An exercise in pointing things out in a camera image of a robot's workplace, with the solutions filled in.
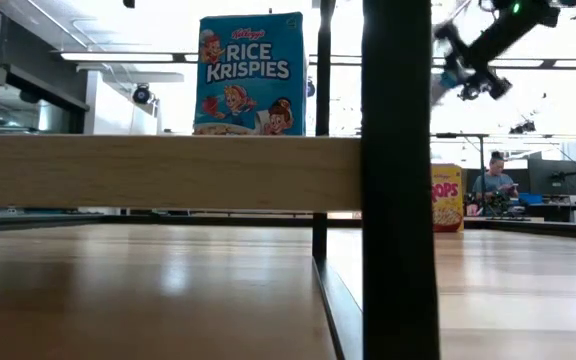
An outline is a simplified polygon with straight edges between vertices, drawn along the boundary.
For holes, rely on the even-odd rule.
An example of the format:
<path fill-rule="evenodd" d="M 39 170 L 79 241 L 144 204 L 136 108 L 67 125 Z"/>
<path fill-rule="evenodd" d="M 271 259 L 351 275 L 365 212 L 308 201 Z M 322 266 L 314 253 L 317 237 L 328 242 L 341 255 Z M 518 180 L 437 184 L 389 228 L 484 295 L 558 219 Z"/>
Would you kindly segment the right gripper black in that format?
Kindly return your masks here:
<path fill-rule="evenodd" d="M 469 59 L 471 51 L 463 41 L 459 30 L 452 22 L 444 22 L 432 30 L 433 41 L 439 43 L 444 58 Z M 488 93 L 498 100 L 507 94 L 512 84 L 504 77 L 499 77 L 488 66 L 472 68 L 462 64 L 457 65 L 457 72 L 443 71 L 432 73 L 430 79 L 430 105 L 435 106 L 444 95 L 461 85 L 458 97 L 463 100 L 475 100 L 482 93 Z"/>

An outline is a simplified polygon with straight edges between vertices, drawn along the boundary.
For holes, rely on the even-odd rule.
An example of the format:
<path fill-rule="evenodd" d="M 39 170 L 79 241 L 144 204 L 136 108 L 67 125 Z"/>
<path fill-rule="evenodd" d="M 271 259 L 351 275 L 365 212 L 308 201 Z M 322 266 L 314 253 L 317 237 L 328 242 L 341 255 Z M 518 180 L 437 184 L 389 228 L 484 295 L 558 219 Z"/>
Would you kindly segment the yellow Corn Pops cereal box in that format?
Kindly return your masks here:
<path fill-rule="evenodd" d="M 431 165 L 434 232 L 463 230 L 462 169 L 454 164 Z"/>

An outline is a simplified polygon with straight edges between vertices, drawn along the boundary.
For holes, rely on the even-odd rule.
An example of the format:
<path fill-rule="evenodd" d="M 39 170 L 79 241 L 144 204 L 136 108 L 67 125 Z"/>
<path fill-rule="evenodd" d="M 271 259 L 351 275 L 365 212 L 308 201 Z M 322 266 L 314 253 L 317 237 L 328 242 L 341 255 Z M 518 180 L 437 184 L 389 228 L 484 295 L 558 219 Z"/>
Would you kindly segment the blue Rice Krispies cereal box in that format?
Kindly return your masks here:
<path fill-rule="evenodd" d="M 195 135 L 306 134 L 300 12 L 200 20 Z"/>

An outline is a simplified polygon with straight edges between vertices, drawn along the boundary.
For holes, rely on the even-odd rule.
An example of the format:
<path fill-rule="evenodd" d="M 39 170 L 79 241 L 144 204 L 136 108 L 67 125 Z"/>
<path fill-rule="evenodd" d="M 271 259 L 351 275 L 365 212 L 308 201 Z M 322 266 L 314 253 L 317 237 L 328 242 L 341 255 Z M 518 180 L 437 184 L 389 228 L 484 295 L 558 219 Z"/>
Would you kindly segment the long ceiling light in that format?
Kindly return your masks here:
<path fill-rule="evenodd" d="M 500 69 L 576 70 L 576 59 L 495 59 L 489 63 L 489 66 Z"/>
<path fill-rule="evenodd" d="M 193 63 L 198 60 L 194 53 L 165 52 L 60 52 L 59 57 L 77 63 Z"/>

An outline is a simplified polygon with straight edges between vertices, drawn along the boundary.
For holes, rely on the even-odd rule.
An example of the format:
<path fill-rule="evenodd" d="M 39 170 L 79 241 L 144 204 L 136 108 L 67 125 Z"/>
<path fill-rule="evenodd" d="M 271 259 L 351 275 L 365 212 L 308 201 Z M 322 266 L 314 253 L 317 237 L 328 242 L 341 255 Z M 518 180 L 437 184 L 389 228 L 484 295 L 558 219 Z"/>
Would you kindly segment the black T-shaped stand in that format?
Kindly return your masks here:
<path fill-rule="evenodd" d="M 485 185 L 485 173 L 486 173 L 486 165 L 484 163 L 484 139 L 488 137 L 488 134 L 482 133 L 463 133 L 463 132 L 441 132 L 441 133 L 434 133 L 430 135 L 433 138 L 437 139 L 469 139 L 471 137 L 477 138 L 479 140 L 479 155 L 480 155 L 480 191 L 479 191 L 479 216 L 483 216 L 485 212 L 486 206 L 486 185 Z"/>

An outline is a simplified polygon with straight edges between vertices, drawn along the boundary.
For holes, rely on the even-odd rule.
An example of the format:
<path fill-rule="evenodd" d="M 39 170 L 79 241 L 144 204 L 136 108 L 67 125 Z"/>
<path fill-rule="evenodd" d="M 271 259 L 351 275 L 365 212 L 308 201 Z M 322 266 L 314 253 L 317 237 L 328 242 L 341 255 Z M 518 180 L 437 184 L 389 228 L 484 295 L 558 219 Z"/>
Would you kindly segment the person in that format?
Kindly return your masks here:
<path fill-rule="evenodd" d="M 491 153 L 488 169 L 475 179 L 471 195 L 478 216 L 498 216 L 507 212 L 511 199 L 519 196 L 517 185 L 504 172 L 505 159 L 499 151 Z"/>

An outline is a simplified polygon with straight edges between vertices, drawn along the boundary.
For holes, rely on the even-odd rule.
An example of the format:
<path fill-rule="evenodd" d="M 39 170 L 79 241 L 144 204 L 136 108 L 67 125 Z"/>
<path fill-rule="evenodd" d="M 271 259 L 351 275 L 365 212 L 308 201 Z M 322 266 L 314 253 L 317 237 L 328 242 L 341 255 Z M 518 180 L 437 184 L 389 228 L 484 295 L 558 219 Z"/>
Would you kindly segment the round black ceiling lamp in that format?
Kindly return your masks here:
<path fill-rule="evenodd" d="M 147 105 L 152 102 L 153 95 L 147 83 L 138 84 L 132 94 L 133 102 L 136 104 Z"/>

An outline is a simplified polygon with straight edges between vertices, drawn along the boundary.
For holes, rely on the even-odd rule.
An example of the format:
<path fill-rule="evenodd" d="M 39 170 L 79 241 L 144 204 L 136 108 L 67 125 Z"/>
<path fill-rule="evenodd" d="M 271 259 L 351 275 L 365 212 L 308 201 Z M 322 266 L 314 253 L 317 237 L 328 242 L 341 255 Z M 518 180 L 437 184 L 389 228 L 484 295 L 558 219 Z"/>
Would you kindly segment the wooden shelf with black frame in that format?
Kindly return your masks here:
<path fill-rule="evenodd" d="M 0 135 L 0 205 L 360 210 L 364 360 L 440 360 L 430 0 L 363 0 L 362 134 Z"/>

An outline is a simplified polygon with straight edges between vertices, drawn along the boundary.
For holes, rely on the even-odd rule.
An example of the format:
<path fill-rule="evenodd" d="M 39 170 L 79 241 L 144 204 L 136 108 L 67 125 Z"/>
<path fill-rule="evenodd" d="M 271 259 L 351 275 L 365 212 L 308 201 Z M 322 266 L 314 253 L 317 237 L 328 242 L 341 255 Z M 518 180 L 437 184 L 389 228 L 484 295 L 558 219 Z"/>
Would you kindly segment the black metal table frame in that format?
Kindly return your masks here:
<path fill-rule="evenodd" d="M 311 228 L 313 220 L 310 218 L 156 217 L 99 214 L 0 216 L 0 231 L 92 224 Z M 576 224 L 574 223 L 475 218 L 467 219 L 464 227 L 467 230 L 494 230 L 576 238 Z"/>

